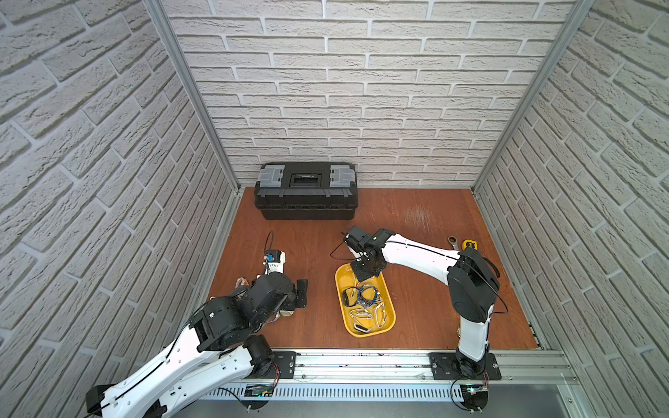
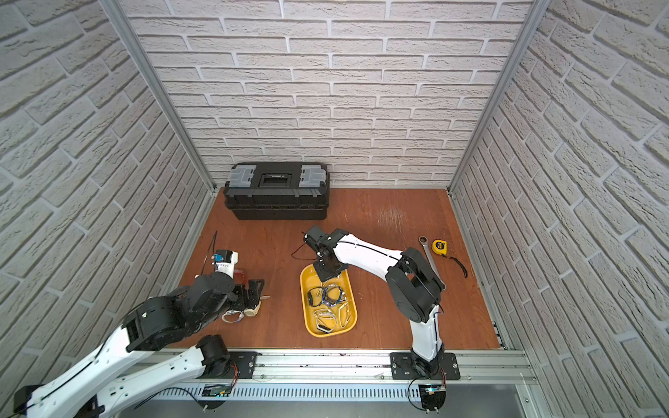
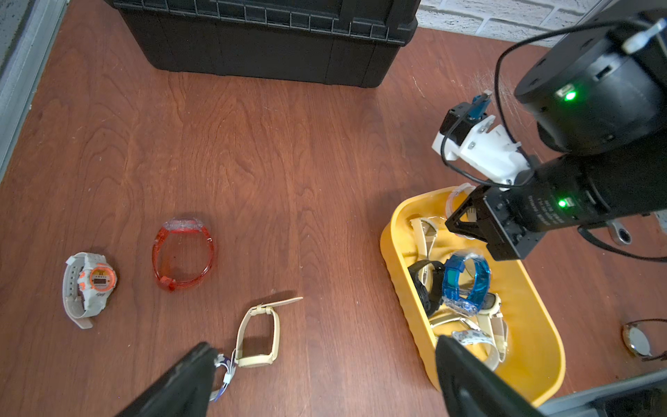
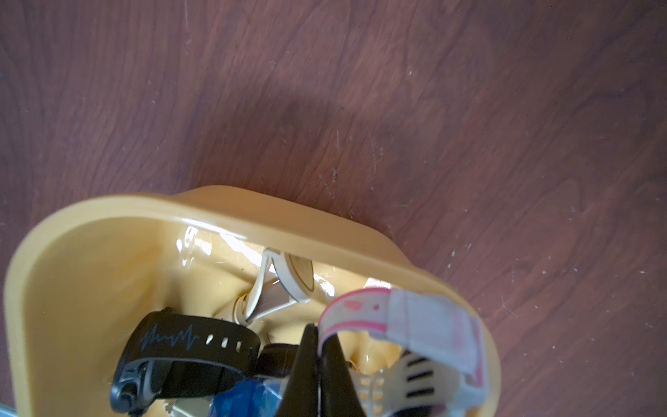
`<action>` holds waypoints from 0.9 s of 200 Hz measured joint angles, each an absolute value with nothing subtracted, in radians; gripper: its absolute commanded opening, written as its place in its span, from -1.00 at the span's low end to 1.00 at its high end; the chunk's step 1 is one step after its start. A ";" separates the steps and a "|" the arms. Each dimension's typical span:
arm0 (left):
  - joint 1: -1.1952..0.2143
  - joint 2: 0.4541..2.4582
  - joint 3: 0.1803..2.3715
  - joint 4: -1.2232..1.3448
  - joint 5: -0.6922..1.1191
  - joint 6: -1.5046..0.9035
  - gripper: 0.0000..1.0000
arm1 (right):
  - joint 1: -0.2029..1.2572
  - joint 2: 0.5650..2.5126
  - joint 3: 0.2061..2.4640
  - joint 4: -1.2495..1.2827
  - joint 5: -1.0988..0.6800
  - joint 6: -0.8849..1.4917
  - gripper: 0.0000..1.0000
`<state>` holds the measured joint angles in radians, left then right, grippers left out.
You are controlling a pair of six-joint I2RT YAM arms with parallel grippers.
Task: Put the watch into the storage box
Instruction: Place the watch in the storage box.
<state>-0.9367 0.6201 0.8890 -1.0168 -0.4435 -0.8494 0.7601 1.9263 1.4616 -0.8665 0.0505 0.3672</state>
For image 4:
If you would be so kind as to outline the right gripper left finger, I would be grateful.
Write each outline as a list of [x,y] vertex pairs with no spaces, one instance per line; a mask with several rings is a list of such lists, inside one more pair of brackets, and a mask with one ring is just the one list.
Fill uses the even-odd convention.
[[305,326],[294,366],[276,416],[319,415],[318,328]]

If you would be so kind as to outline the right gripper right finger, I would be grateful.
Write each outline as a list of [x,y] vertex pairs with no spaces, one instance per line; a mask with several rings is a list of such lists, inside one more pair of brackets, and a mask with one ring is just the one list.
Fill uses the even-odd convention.
[[326,339],[320,356],[321,416],[365,417],[337,335]]

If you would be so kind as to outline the blue transparent watch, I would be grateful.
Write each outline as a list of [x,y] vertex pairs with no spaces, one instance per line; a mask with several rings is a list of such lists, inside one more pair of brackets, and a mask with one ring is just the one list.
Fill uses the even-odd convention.
[[281,405],[287,380],[247,380],[217,394],[209,417],[274,417]]

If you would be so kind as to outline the pink white strap watch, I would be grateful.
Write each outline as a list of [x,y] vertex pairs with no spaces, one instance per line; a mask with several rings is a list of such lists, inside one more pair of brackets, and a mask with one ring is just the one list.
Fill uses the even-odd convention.
[[344,331],[402,349],[399,360],[373,375],[344,368],[334,378],[351,394],[353,409],[367,416],[463,416],[490,394],[481,322],[443,295],[363,288],[329,304],[318,330],[320,356]]

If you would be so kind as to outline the white slim strap watch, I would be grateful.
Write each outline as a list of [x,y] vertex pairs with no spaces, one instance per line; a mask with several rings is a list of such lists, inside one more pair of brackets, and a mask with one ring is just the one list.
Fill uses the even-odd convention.
[[232,321],[248,325],[253,321],[306,303],[315,290],[313,262],[307,258],[267,248],[262,253],[255,283],[232,307]]

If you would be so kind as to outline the black digital watch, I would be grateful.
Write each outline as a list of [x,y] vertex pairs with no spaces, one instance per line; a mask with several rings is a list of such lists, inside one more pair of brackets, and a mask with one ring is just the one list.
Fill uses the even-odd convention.
[[210,397],[247,380],[287,377],[297,349],[286,343],[262,346],[254,331],[230,321],[154,311],[123,349],[110,406],[119,414],[142,416],[158,399]]

